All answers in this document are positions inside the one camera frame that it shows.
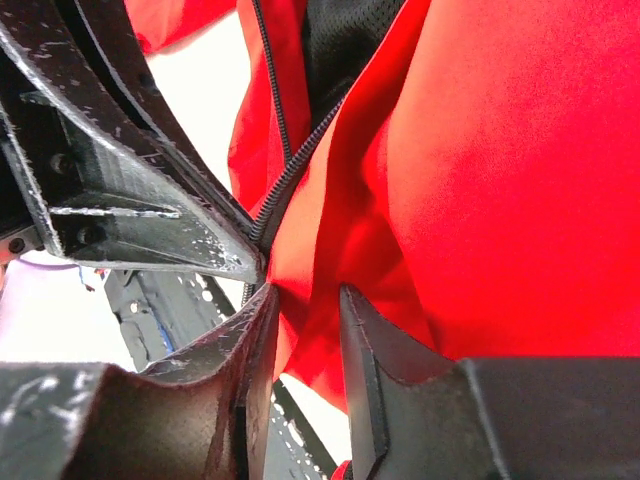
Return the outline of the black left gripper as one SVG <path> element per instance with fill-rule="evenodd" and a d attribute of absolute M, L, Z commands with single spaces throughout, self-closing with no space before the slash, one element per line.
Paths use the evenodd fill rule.
<path fill-rule="evenodd" d="M 1 257 L 255 281 L 248 213 L 171 112 L 124 3 L 54 5 L 1 18 Z"/>

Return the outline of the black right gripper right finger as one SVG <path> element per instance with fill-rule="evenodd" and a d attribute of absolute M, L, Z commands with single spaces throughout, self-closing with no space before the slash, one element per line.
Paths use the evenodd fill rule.
<path fill-rule="evenodd" d="M 635 479 L 639 362 L 451 361 L 340 291 L 357 479 Z"/>

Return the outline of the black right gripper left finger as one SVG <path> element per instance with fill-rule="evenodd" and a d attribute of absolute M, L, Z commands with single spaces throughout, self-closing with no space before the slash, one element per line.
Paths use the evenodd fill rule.
<path fill-rule="evenodd" d="M 278 334 L 266 284 L 222 325 L 132 373 L 1 367 L 5 479 L 259 479 Z"/>

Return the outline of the red jacket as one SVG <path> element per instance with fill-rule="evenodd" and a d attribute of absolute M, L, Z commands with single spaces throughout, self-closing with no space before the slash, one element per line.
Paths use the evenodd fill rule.
<path fill-rule="evenodd" d="M 639 352 L 635 1 L 130 1 L 153 54 L 231 11 L 256 212 L 330 111 L 274 240 L 276 369 L 345 407 L 338 285 L 438 352 Z"/>

